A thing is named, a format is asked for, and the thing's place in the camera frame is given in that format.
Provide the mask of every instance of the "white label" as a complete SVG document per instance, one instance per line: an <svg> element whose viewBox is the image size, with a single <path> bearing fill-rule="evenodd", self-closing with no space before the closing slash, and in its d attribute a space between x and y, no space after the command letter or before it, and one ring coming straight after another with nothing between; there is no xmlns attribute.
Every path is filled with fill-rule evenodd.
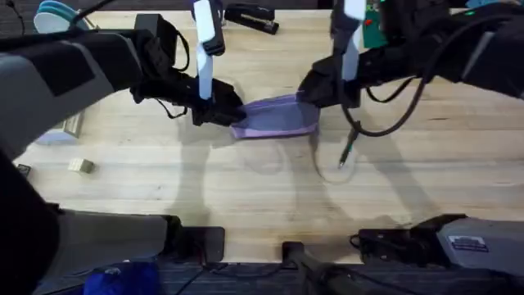
<svg viewBox="0 0 524 295"><path fill-rule="evenodd" d="M472 252L489 252L486 242L482 237L449 236L451 246L455 250Z"/></svg>

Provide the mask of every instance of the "stapler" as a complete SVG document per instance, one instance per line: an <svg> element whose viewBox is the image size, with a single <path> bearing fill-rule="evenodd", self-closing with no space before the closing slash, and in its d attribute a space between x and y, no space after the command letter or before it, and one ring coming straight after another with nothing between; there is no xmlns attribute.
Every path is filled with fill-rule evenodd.
<svg viewBox="0 0 524 295"><path fill-rule="evenodd" d="M229 4L224 18L268 34L276 34L279 24L274 22L275 10L255 4Z"/></svg>

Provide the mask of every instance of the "floor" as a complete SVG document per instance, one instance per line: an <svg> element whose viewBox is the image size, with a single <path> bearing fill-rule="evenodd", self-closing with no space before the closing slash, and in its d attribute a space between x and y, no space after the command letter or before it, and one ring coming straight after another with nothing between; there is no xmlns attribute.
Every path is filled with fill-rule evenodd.
<svg viewBox="0 0 524 295"><path fill-rule="evenodd" d="M228 275L261 275L275 269L276 265L242 264L229 265L221 273ZM411 267L376 267L353 265L352 270L365 274L382 284L399 286L411 291L411 294L424 295L495 295L512 294L506 289L505 279L494 278L484 270L440 270L418 269ZM180 288L195 274L201 271L196 264L177 265L173 263L159 263L160 280L162 282L161 295L178 294ZM386 288L368 281L357 279L359 286L369 291L375 289L376 294L410 294ZM183 292L191 295L258 295L278 294L295 295L301 292L301 281L296 270L284 269L265 279L230 279L223 276L203 273L193 281ZM71 289L60 292L60 295L81 294Z"/></svg>
<svg viewBox="0 0 524 295"><path fill-rule="evenodd" d="M6 0L0 0L0 38L17 36L20 34L20 22L11 8L4 5ZM16 8L24 18L27 32L35 32L33 17L38 10L42 0L13 0ZM81 9L88 7L99 0L61 0L73 7ZM229 2L258 3L277 9L316 9L317 7L329 7L332 0L223 0ZM191 0L115 0L105 9L107 10L187 10Z"/></svg>

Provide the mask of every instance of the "purple cloth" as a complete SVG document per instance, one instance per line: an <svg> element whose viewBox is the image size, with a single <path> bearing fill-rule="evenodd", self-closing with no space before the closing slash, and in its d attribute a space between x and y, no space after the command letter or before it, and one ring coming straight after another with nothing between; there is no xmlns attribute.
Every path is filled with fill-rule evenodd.
<svg viewBox="0 0 524 295"><path fill-rule="evenodd" d="M320 110L299 102L295 94L267 98L242 106L246 119L231 125L235 138L297 136L313 132Z"/></svg>

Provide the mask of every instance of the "cable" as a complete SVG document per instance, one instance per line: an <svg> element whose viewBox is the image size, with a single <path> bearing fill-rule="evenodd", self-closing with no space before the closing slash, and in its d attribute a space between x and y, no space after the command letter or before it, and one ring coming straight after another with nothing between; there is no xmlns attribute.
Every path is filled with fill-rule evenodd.
<svg viewBox="0 0 524 295"><path fill-rule="evenodd" d="M115 0L102 0L100 1L99 3L91 6L91 7L88 7L86 8L85 10L82 10L79 14L77 14L75 17L73 17L73 19L71 20L70 24L69 24L69 30L72 30L75 26L76 26L76 23L79 22L79 20L82 20L84 17L92 14L93 12L97 11L97 10L100 10L102 7L104 7L105 5L113 2Z"/></svg>
<svg viewBox="0 0 524 295"><path fill-rule="evenodd" d="M183 37L182 33L180 33L179 30L177 30L177 35L180 37L180 40L182 41L182 45L183 45L183 49L186 51L186 65L182 68L182 69L176 69L175 70L178 70L178 71L185 71L188 69L189 67L189 62L190 62L190 55L189 55L189 43L187 42L187 40Z"/></svg>
<svg viewBox="0 0 524 295"><path fill-rule="evenodd" d="M182 285L182 287L180 287L180 289L174 294L174 295L180 295L182 294L182 292L187 288L189 287L190 284L192 284L195 280L197 280L202 274L204 274L206 272L205 269L201 269L199 272L196 273L196 275L193 275L192 278L190 278L184 285Z"/></svg>
<svg viewBox="0 0 524 295"><path fill-rule="evenodd" d="M478 25L484 25L484 24L487 24L489 22L494 22L494 21L507 20L507 19L510 19L512 17L513 16L510 16L510 15L500 15L500 16L486 17L486 18L474 21L474 22L472 22L472 23L470 23L468 25L465 25L464 27L462 27L462 28L456 30L454 33L452 33L450 35L450 37L445 40L444 44L442 44L436 50L435 54L433 54L431 56L429 62L427 63L427 66L424 68L424 71L423 71L420 83L418 84L417 90L415 91L415 94L413 95L413 99L412 99L411 103L409 104L408 109L406 110L406 112L400 117L400 119L394 125L392 125L388 129L384 129L382 131L368 131L368 130L362 128L361 126L357 125L355 119L353 119L353 116L350 114L350 112L347 109L347 99L346 99L346 96L344 94L344 81L341 78L342 77L342 75L341 75L342 69L341 69L341 66L337 66L336 67L336 69L337 69L337 76L336 76L336 79L337 79L337 87L336 87L336 89L337 89L337 96L338 96L339 102L341 103L342 112L344 112L344 116L346 117L347 121L351 124L351 127L353 127L354 129L358 130L361 134L369 136L369 137L381 137L381 136L385 136L385 135L388 135L388 134L396 131L398 128L402 127L402 125L413 114L413 111L415 110L415 108L418 105L418 102L420 101L420 98L422 96L422 92L424 91L424 87L426 86L427 83L429 83L429 81L433 77L433 71L436 68L437 62L439 61L439 59L442 57L442 55L445 52L445 50L450 46L450 44L452 42L454 42L456 39L461 37L463 34L468 32L469 30L477 27ZM336 54L334 57L335 57L336 64L342 65L342 55Z"/></svg>
<svg viewBox="0 0 524 295"><path fill-rule="evenodd" d="M393 101L395 98L397 98L399 96L400 93L402 93L404 91L404 89L406 87L408 87L408 85L411 83L411 81L413 81L414 77L411 77L409 79L407 79L406 81L404 81L399 87L397 90L395 90L393 92L392 95L390 95L390 97L384 99L384 100L380 100L378 99L377 97L375 97L375 95L373 94L373 92L371 91L371 88L367 87L366 88L366 93L368 93L368 96L369 98L374 101L374 102L379 102L379 103L388 103L388 102L391 102Z"/></svg>
<svg viewBox="0 0 524 295"><path fill-rule="evenodd" d="M20 33L21 36L25 35L25 23L24 23L24 18L22 17L22 15L18 12L18 9L16 9L16 5L15 5L15 2L12 1L12 0L6 0L6 6L11 8L13 10L13 12L15 12L16 14L16 17L18 18L18 20L20 21L20 27L22 28L22 32Z"/></svg>
<svg viewBox="0 0 524 295"><path fill-rule="evenodd" d="M159 104L164 108L165 112L167 113L168 118L170 118L171 120L172 120L172 119L177 119L177 118L179 118L179 117L184 116L184 115L187 114L187 107L184 107L184 108L183 108L183 111L182 111L181 113L179 113L179 114L173 116L173 115L171 115L171 112L169 112L169 110L167 109L167 107L165 107L164 103L162 103L159 99L156 99L156 98L155 98L155 100L156 100L156 101L157 101L157 102L158 102L158 103L159 103Z"/></svg>

